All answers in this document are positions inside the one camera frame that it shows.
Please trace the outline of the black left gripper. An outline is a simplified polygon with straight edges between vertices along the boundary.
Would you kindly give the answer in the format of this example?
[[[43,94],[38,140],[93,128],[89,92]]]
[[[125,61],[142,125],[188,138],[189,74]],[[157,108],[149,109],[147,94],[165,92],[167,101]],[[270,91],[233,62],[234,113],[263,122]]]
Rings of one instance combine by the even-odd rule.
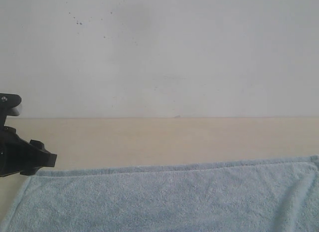
[[[40,141],[21,139],[16,129],[5,126],[0,130],[0,176],[21,173],[33,175],[42,167],[54,168],[57,155],[46,152]]]

